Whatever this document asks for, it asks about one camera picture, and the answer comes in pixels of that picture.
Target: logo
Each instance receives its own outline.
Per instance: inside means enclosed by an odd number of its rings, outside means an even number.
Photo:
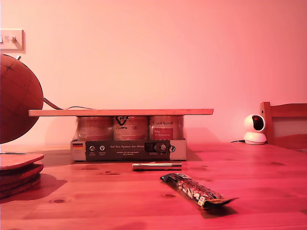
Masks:
[[[129,119],[129,116],[117,116],[115,117],[120,126],[123,126],[126,121]]]
[[[169,147],[169,151],[170,151],[170,152],[175,152],[175,150],[176,150],[175,146],[171,145],[171,146]]]

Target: pink wall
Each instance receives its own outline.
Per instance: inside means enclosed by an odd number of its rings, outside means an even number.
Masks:
[[[188,141],[229,142],[261,102],[307,103],[306,11],[305,0],[1,0],[1,27],[24,29],[21,60],[58,106],[214,108],[186,116]],[[74,128],[41,117],[9,145],[68,144]]]

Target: black cable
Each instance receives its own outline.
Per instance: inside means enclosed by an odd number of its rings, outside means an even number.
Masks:
[[[243,143],[245,143],[244,140],[234,140],[234,141],[232,141],[231,143],[233,143],[233,142],[243,142]]]

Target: wooden board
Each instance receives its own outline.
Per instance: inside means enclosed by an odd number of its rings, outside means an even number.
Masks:
[[[40,173],[44,168],[43,163],[33,163],[20,169],[0,171],[0,187],[5,184],[16,183]]]
[[[44,158],[43,154],[0,154],[0,171],[21,168]]]
[[[11,189],[8,189],[8,190],[5,190],[5,191],[1,191],[0,192],[0,199],[3,199],[3,198],[6,198],[6,197],[9,197],[9,196],[24,192],[24,191],[26,191],[30,188],[35,187],[36,185],[39,184],[39,182],[40,182],[40,174],[38,174],[37,177],[35,177],[35,179],[33,179],[33,180],[31,180],[31,181],[29,181],[25,184],[22,184],[18,187],[11,188]]]
[[[212,115],[213,109],[29,110],[29,116]]]

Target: light switch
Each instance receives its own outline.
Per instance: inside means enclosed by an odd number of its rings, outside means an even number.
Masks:
[[[4,52],[24,49],[23,30],[1,30],[0,49]]]

